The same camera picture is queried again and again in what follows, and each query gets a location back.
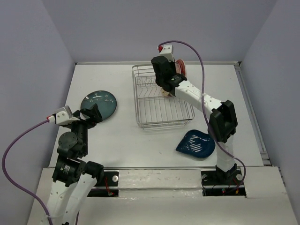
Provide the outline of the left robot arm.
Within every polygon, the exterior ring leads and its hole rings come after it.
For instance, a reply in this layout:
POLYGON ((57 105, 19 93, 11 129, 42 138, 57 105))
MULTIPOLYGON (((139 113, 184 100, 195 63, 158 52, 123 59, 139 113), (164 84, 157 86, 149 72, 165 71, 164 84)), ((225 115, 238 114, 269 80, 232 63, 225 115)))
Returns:
POLYGON ((48 116, 47 120, 69 131, 58 140, 51 191, 40 224, 72 225, 92 187, 101 184, 104 179, 101 164, 82 161, 88 154, 88 130, 102 122, 103 118, 98 105, 94 104, 75 112, 65 106, 48 116))

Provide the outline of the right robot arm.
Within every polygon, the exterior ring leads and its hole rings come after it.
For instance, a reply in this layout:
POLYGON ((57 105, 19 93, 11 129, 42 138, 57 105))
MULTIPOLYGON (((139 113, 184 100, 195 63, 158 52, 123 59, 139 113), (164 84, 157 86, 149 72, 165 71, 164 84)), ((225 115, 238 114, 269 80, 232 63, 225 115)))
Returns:
POLYGON ((151 63, 159 87, 203 113, 208 133, 217 145, 216 179, 219 183, 228 183, 237 169, 233 156, 233 135, 238 125, 234 104, 199 90, 184 75, 177 73, 175 63, 164 56, 154 57, 151 63))

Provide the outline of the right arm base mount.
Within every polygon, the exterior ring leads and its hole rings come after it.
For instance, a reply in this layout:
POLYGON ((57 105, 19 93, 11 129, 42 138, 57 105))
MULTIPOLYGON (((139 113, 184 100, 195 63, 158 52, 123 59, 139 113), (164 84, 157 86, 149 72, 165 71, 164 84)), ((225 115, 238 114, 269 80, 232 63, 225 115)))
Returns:
POLYGON ((216 171, 204 170, 201 171, 202 195, 208 196, 244 196, 246 190, 244 183, 241 183, 243 175, 240 170, 237 170, 232 177, 225 181, 217 178, 216 171))

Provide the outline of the dark teal blossom plate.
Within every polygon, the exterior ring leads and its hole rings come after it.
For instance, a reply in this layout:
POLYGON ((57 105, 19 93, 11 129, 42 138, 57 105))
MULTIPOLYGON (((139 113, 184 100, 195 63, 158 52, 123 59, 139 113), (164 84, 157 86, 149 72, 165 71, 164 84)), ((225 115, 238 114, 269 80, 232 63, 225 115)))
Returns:
POLYGON ((88 94, 82 100, 80 109, 90 109, 94 104, 98 106, 102 120, 106 120, 111 117, 117 108, 117 100, 115 96, 105 90, 97 90, 88 94))

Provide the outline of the small beige plate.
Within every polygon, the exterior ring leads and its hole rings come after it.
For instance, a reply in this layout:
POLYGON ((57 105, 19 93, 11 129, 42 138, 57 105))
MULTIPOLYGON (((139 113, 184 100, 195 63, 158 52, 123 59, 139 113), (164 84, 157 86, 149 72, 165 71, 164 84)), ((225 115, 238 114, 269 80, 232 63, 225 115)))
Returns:
POLYGON ((169 97, 169 96, 170 96, 170 93, 167 92, 167 91, 162 90, 162 95, 163 95, 164 97, 169 97))

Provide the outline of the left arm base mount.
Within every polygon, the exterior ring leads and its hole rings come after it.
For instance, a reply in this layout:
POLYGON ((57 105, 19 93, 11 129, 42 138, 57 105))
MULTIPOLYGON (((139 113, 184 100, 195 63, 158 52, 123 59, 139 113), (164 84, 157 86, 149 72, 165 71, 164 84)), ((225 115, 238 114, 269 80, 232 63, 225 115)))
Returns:
POLYGON ((88 193, 88 197, 118 197, 119 171, 104 170, 104 177, 88 193))

